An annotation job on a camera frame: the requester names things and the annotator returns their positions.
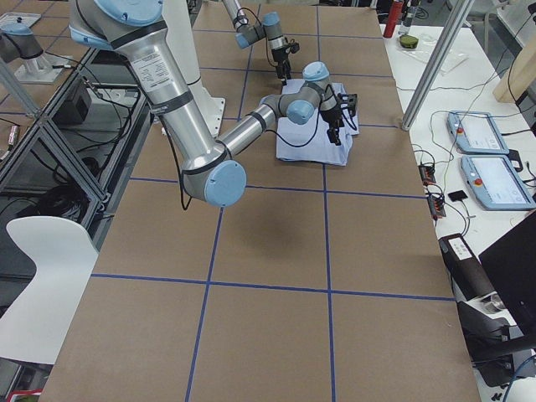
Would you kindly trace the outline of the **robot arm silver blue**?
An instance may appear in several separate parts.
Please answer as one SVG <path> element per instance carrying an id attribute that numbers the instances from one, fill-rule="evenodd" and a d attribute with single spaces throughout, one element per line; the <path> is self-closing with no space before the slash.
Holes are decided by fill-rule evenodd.
<path id="1" fill-rule="evenodd" d="M 240 6 L 238 1 L 223 1 L 235 30 L 235 40 L 241 49 L 246 49 L 261 40 L 266 41 L 266 58 L 276 70 L 277 78 L 285 86 L 291 79 L 290 54 L 300 49 L 294 39 L 289 40 L 282 32 L 281 20 L 277 12 L 270 12 L 259 19 L 255 13 Z"/>
<path id="2" fill-rule="evenodd" d="M 184 1 L 72 1 L 72 39 L 114 51 L 126 59 L 153 115 L 177 145 L 183 163 L 179 184 L 190 197 L 227 207 L 242 196 L 246 172 L 235 155 L 282 117 L 297 125 L 312 117 L 327 124 L 327 137 L 339 145 L 345 113 L 324 63 L 308 64 L 296 93 L 268 95 L 223 136 L 215 138 L 182 68 L 198 73 L 191 19 Z"/>

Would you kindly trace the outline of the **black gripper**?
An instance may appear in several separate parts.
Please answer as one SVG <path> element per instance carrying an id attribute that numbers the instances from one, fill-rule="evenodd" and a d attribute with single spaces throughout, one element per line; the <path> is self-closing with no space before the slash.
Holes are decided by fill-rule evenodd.
<path id="1" fill-rule="evenodd" d="M 284 46 L 278 49 L 272 49 L 271 55 L 276 63 L 276 73 L 283 86 L 291 79 L 291 63 L 289 61 L 290 47 Z"/>
<path id="2" fill-rule="evenodd" d="M 339 136 L 339 128 L 344 126 L 343 110 L 341 106 L 335 105 L 330 109 L 321 109 L 320 115 L 322 119 L 328 124 L 327 136 L 329 141 L 335 146 L 340 146 L 341 140 Z"/>

